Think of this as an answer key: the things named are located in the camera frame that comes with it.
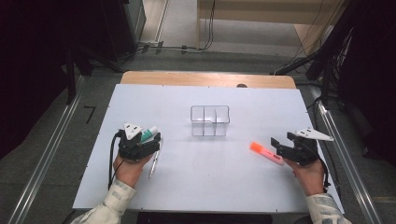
black cable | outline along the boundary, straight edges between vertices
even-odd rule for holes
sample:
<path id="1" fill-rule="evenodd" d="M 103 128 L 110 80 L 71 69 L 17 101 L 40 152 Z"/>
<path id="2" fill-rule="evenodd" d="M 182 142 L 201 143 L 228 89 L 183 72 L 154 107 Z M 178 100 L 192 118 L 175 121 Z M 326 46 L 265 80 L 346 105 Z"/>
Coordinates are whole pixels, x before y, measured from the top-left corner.
<path id="1" fill-rule="evenodd" d="M 318 132 L 320 132 L 320 128 L 319 128 L 319 126 L 318 126 L 318 109 L 317 109 L 317 107 L 318 107 L 318 101 L 319 101 L 319 100 L 320 100 L 320 97 L 318 97 L 318 98 L 314 101 L 314 103 L 312 104 L 312 105 L 314 105 L 314 106 L 313 106 L 313 116 L 314 116 L 314 122 L 315 122 L 315 126 L 316 126 L 316 127 L 315 127 L 315 130 L 317 130 Z M 338 196 L 341 197 L 341 189 L 340 189 L 340 184 L 339 184 L 339 179 L 338 179 L 338 172 L 337 172 L 337 170 L 335 169 L 334 159 L 332 158 L 332 154 L 330 153 L 330 150 L 329 150 L 329 148 L 327 147 L 327 144 L 326 144 L 325 141 L 323 141 L 323 144 L 324 144 L 324 146 L 325 146 L 325 148 L 326 148 L 326 151 L 327 151 L 327 153 L 328 153 L 328 155 L 329 155 L 329 157 L 330 157 L 330 161 L 331 161 L 331 163 L 332 163 L 332 169 L 333 169 L 333 171 L 334 171 L 335 182 L 336 182 L 336 184 L 337 184 L 337 186 L 335 186 L 335 189 L 337 190 Z"/>
<path id="2" fill-rule="evenodd" d="M 216 7 L 216 0 L 213 0 L 213 5 L 212 5 L 212 9 L 210 12 L 210 19 L 209 19 L 209 38 L 207 39 L 207 42 L 206 42 L 203 50 L 209 49 L 213 43 L 213 37 L 214 37 L 213 36 L 213 20 L 215 17 L 215 7 Z"/>
<path id="3" fill-rule="evenodd" d="M 343 1 L 339 0 L 338 3 L 337 3 L 337 6 L 336 6 L 335 8 L 339 8 L 342 2 L 343 2 Z M 332 20 L 332 17 L 334 16 L 334 14 L 335 14 L 336 11 L 337 11 L 337 10 L 333 10 L 333 11 L 332 11 L 332 15 L 331 15 L 330 18 L 327 20 L 326 25 L 325 25 L 324 27 L 328 27 L 328 25 L 330 24 L 330 21 Z M 321 42 L 321 39 L 322 39 L 324 36 L 326 36 L 327 33 L 328 33 L 329 31 L 326 31 L 325 34 L 323 34 L 323 32 L 324 32 L 324 30 L 322 30 L 322 32 L 320 33 L 321 38 L 320 38 L 320 39 L 317 39 L 317 40 L 314 42 L 313 45 L 316 45 L 316 44 L 318 43 L 319 40 L 320 40 L 320 42 Z"/>
<path id="4" fill-rule="evenodd" d="M 311 151 L 313 154 L 316 155 L 316 157 L 318 158 L 318 160 L 320 161 L 322 168 L 323 168 L 323 172 L 324 172 L 324 180 L 323 180 L 323 190 L 324 192 L 327 192 L 327 187 L 329 187 L 331 184 L 329 183 L 329 168 L 327 168 L 326 163 L 324 162 L 324 160 L 319 156 L 317 151 L 314 151 L 312 148 L 308 147 L 307 145 L 303 144 L 300 142 L 301 145 L 304 146 L 304 148 L 308 149 L 309 151 Z"/>
<path id="5" fill-rule="evenodd" d="M 67 224 L 70 222 L 70 219 L 72 218 L 72 216 L 76 213 L 76 210 L 73 209 L 73 211 L 64 219 L 64 221 L 62 222 L 62 224 Z"/>
<path id="6" fill-rule="evenodd" d="M 125 55 L 125 56 L 120 57 L 119 60 L 120 60 L 120 59 L 123 59 L 122 62 L 115 63 L 115 65 L 116 65 L 116 66 L 123 66 L 123 65 L 125 65 L 125 63 L 128 62 L 128 61 L 131 59 L 131 57 L 135 56 L 135 55 L 136 55 L 137 53 L 139 53 L 141 50 L 142 50 L 142 49 L 136 49 L 135 52 L 129 53 L 129 54 Z M 106 66 L 96 65 L 96 64 L 93 64 L 92 66 L 100 67 L 100 68 L 106 67 Z"/>
<path id="7" fill-rule="evenodd" d="M 136 52 L 136 53 L 145 53 L 147 50 L 152 50 L 152 49 L 155 49 L 155 50 L 158 50 L 158 49 L 160 49 L 160 50 L 163 50 L 163 49 L 172 49 L 172 50 L 185 51 L 185 52 L 188 52 L 188 53 L 195 53 L 195 52 L 201 53 L 201 52 L 203 52 L 202 49 L 196 49 L 196 48 L 193 48 L 193 47 L 182 48 L 182 47 L 157 47 L 157 46 L 147 46 L 146 49 L 141 49 L 140 51 L 138 51 L 138 52 Z"/>
<path id="8" fill-rule="evenodd" d="M 122 160 L 121 161 L 121 163 L 117 166 L 117 168 L 114 170 L 114 174 L 113 174 L 113 176 L 111 177 L 111 183 L 113 183 L 113 180 L 114 180 L 114 176 L 116 176 L 116 172 L 119 170 L 119 168 L 120 168 L 120 166 L 122 166 L 122 164 L 125 162 L 125 160 Z"/>
<path id="9" fill-rule="evenodd" d="M 332 56 L 331 60 L 331 67 L 332 67 L 332 73 L 331 73 L 331 84 L 332 87 L 336 90 L 338 90 L 338 86 L 339 86 L 339 77 L 341 74 L 341 66 L 344 62 L 344 59 L 347 55 L 347 51 L 349 48 L 349 43 L 352 37 L 352 31 L 353 31 L 353 27 L 352 29 L 349 31 L 349 33 L 346 35 L 346 37 L 344 38 L 342 44 L 333 50 L 334 55 Z"/>
<path id="10" fill-rule="evenodd" d="M 296 72 L 297 74 L 301 74 L 301 72 L 297 71 L 297 68 L 294 69 L 294 72 Z"/>
<path id="11" fill-rule="evenodd" d="M 118 137 L 121 137 L 123 130 L 119 130 L 116 134 L 114 134 L 113 140 L 111 141 L 110 147 L 110 161 L 108 165 L 108 185 L 107 189 L 110 189 L 111 184 L 113 183 L 113 178 L 111 177 L 111 173 L 113 171 L 113 151 L 114 151 L 114 143 Z"/>
<path id="12" fill-rule="evenodd" d="M 308 68 L 306 67 L 306 63 L 303 64 L 303 67 L 305 68 L 306 71 L 308 71 Z"/>
<path id="13" fill-rule="evenodd" d="M 140 47 L 147 47 L 150 49 L 197 49 L 195 47 L 186 47 L 186 48 L 182 48 L 182 47 L 158 47 L 158 46 L 149 46 L 147 44 L 141 44 Z"/>
<path id="14" fill-rule="evenodd" d="M 293 60 L 295 60 L 295 58 L 296 58 L 299 54 L 301 54 L 301 53 L 299 53 L 300 48 L 303 46 L 304 41 L 308 38 L 309 31 L 311 30 L 311 28 L 312 28 L 312 26 L 314 25 L 315 21 L 318 19 L 318 16 L 320 15 L 320 11 L 321 11 L 322 6 L 323 6 L 323 2 L 324 2 L 324 0 L 322 0 L 322 1 L 320 2 L 318 15 L 317 15 L 317 16 L 314 18 L 314 20 L 312 21 L 311 25 L 310 25 L 309 28 L 308 28 L 308 31 L 306 31 L 305 38 L 301 41 L 301 44 L 300 44 L 299 48 L 297 48 L 296 53 L 295 53 L 294 56 L 286 63 L 286 65 L 284 65 L 283 67 L 289 66 L 289 65 L 293 62 Z"/>

white table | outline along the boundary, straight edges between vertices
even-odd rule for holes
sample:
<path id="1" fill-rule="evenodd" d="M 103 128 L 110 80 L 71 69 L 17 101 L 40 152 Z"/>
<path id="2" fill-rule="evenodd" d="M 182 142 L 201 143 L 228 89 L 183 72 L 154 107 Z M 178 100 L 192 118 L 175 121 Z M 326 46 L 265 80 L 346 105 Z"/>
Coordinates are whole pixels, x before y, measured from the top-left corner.
<path id="1" fill-rule="evenodd" d="M 231 123 L 227 135 L 191 136 L 192 105 L 229 106 Z M 155 125 L 163 135 L 156 173 L 149 179 L 149 162 L 129 209 L 307 212 L 304 193 L 289 166 L 277 165 L 248 148 L 256 141 L 276 151 L 271 147 L 271 137 L 292 146 L 287 132 L 312 127 L 298 90 L 118 85 L 73 208 L 92 208 L 104 199 L 110 142 L 123 122 L 144 128 Z M 333 183 L 329 192 L 343 211 Z"/>

white sleeve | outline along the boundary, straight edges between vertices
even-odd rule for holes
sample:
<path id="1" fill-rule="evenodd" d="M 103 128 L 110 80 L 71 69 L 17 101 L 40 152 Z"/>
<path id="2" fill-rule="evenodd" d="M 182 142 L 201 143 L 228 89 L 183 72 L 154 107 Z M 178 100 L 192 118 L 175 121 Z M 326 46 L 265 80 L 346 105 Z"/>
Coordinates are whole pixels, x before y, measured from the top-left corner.
<path id="1" fill-rule="evenodd" d="M 309 214 L 314 224 L 350 224 L 344 218 L 332 195 L 327 193 L 306 197 Z"/>
<path id="2" fill-rule="evenodd" d="M 77 217 L 71 224 L 120 224 L 136 190 L 115 179 L 105 199 L 89 212 Z"/>

orange marker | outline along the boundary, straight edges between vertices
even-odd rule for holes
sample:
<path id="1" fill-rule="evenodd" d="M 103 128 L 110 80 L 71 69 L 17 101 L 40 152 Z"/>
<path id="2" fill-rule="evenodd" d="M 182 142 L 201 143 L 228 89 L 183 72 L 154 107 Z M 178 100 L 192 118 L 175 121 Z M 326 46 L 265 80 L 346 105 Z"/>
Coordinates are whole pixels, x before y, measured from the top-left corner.
<path id="1" fill-rule="evenodd" d="M 270 159 L 271 161 L 276 162 L 279 165 L 285 164 L 281 156 L 276 155 L 274 152 L 268 150 L 267 148 L 257 144 L 256 142 L 252 142 L 250 145 L 250 149 L 253 151 L 263 155 L 264 157 Z"/>

clear plastic container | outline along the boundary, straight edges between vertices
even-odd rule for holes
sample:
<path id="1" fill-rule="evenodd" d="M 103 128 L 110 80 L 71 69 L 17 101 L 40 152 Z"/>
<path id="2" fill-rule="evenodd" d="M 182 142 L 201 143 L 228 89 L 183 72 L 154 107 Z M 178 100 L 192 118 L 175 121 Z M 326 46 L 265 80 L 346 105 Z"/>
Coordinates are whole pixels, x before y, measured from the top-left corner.
<path id="1" fill-rule="evenodd" d="M 194 105 L 191 107 L 193 136 L 224 136 L 230 123 L 227 105 Z"/>

